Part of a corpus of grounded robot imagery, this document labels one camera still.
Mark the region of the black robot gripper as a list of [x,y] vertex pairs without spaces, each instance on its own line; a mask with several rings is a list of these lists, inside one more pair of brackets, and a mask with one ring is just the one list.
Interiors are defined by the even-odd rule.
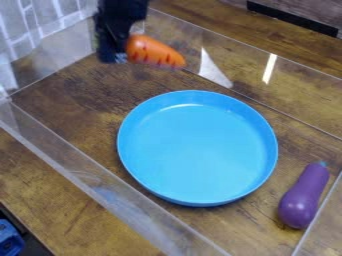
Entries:
[[128,63],[132,26],[148,17],[150,0],[100,0],[95,49],[104,63]]

